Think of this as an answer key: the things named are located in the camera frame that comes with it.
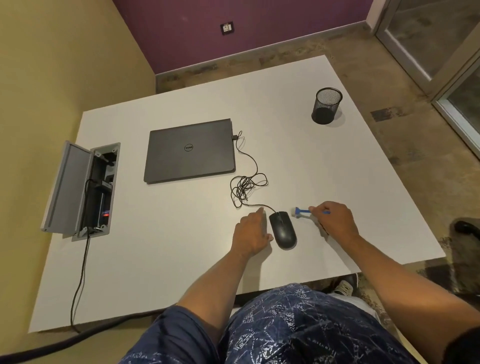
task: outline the shoe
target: shoe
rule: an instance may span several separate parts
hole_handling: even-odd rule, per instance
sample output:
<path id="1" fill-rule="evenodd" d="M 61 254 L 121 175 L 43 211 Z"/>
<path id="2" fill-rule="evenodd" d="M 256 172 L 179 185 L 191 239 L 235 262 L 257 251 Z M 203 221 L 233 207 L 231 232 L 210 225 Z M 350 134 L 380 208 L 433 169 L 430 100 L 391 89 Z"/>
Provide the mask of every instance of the shoe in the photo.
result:
<path id="1" fill-rule="evenodd" d="M 342 296 L 351 297 L 359 286 L 358 273 L 341 276 L 337 279 L 337 285 L 334 286 L 332 293 L 341 294 Z"/>

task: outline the person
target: person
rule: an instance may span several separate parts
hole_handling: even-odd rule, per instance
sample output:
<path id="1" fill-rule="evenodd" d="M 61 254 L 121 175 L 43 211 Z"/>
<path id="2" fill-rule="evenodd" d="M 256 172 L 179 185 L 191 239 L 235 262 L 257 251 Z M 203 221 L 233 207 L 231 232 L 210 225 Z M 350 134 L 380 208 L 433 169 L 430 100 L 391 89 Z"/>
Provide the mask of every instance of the person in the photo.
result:
<path id="1" fill-rule="evenodd" d="M 327 201 L 309 210 L 355 261 L 427 362 L 480 363 L 475 308 L 363 239 L 345 205 Z M 230 317 L 248 260 L 273 239 L 262 233 L 262 218 L 263 208 L 241 218 L 230 251 L 157 318 L 121 364 L 417 363 L 367 304 L 351 297 L 351 276 L 333 295 L 300 284 L 272 289 Z"/>

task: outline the dell laptop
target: dell laptop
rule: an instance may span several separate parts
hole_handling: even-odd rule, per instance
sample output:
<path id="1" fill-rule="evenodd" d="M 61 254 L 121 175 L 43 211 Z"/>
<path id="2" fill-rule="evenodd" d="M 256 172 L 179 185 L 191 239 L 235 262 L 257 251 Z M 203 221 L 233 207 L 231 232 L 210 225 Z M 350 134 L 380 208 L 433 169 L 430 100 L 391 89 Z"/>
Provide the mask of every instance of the dell laptop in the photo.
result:
<path id="1" fill-rule="evenodd" d="M 232 121 L 153 130 L 144 181 L 148 184 L 235 171 Z"/>

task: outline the black mesh pen holder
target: black mesh pen holder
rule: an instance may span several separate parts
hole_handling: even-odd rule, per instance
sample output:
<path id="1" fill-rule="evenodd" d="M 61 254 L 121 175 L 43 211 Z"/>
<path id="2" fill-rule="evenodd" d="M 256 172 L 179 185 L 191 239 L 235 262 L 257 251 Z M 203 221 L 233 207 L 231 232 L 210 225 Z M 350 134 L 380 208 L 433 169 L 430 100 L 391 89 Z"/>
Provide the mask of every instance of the black mesh pen holder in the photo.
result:
<path id="1" fill-rule="evenodd" d="M 325 87 L 317 92 L 312 120 L 317 124 L 329 124 L 334 118 L 343 95 L 336 88 Z"/>

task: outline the electrical outlet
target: electrical outlet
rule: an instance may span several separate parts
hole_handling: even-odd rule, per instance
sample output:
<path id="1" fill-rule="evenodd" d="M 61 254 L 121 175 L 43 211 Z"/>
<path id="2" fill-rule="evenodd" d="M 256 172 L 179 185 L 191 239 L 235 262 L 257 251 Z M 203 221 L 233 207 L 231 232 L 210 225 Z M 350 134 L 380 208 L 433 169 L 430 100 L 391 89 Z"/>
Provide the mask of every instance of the electrical outlet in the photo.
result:
<path id="1" fill-rule="evenodd" d="M 223 35 L 233 33 L 235 31 L 233 27 L 233 22 L 228 22 L 220 25 L 220 30 L 222 31 Z"/>

